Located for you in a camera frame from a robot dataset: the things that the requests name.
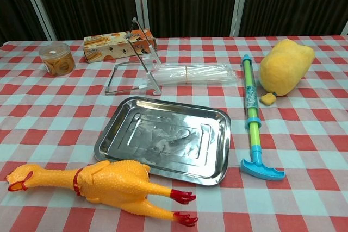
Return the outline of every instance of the orange box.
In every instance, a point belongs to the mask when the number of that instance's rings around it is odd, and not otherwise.
[[[149,29],[144,32],[153,48],[157,50],[156,39]],[[87,36],[83,39],[83,52],[86,61],[100,62],[135,55],[134,50],[127,42],[126,32],[105,35]],[[129,39],[138,54],[150,53],[146,38],[140,29],[132,31]]]

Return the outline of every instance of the plastic bag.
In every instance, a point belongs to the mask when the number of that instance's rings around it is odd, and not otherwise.
[[[225,64],[215,65],[156,65],[151,73],[159,85],[221,84],[236,82],[234,70]]]

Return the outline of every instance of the metal tray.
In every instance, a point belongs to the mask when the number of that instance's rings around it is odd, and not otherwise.
[[[150,173],[215,185],[227,170],[231,119],[212,108],[143,97],[124,100],[95,144],[98,160],[136,160]]]

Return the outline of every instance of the table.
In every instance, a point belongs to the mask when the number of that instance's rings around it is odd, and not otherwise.
[[[231,63],[241,72],[244,54],[258,63],[284,37],[159,39],[163,62]],[[260,105],[264,162],[284,169],[283,181],[240,173],[250,158],[244,128],[243,81],[217,86],[163,87],[158,97],[219,108],[232,120],[229,165],[217,186],[203,187],[151,176],[151,181],[193,191],[180,205],[149,196],[158,206],[198,216],[187,228],[88,203],[73,191],[41,187],[8,192],[5,176],[35,162],[64,170],[95,163],[95,142],[122,100],[105,96],[115,61],[87,64],[81,41],[70,45],[76,69],[51,77],[38,51],[50,42],[8,42],[0,51],[0,224],[1,231],[348,231],[348,37],[289,37],[311,46],[316,58],[305,77],[270,107]],[[117,70],[114,85],[138,83],[141,69]],[[258,96],[265,91],[258,87]]]

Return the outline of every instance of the yellow rubber chicken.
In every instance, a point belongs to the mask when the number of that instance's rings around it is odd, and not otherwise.
[[[127,212],[161,218],[193,227],[197,218],[161,209],[146,199],[148,194],[170,197],[188,204],[196,196],[192,192],[173,190],[150,183],[150,167],[133,160],[110,163],[101,161],[79,170],[47,170],[38,164],[24,164],[6,179],[9,191],[27,190],[36,186],[65,187],[75,190],[89,202],[115,206]]]

